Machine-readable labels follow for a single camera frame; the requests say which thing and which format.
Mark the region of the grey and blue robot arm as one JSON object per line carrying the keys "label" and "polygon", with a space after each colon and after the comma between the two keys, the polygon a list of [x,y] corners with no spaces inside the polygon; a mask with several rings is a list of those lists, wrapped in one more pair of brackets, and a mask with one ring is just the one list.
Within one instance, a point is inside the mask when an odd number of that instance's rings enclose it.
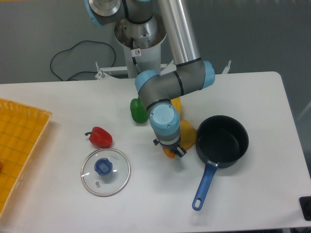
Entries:
{"label": "grey and blue robot arm", "polygon": [[172,99],[211,86],[215,72],[201,58],[184,0],[87,0],[95,25],[114,23],[124,47],[128,75],[155,133],[156,145],[182,157],[180,116]]}

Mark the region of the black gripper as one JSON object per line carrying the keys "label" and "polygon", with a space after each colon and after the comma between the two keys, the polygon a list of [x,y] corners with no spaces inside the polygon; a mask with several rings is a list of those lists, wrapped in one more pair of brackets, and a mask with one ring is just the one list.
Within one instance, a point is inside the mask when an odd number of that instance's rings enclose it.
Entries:
{"label": "black gripper", "polygon": [[153,140],[155,146],[161,145],[163,148],[172,149],[172,152],[182,158],[187,151],[180,146],[181,136],[163,136]]}

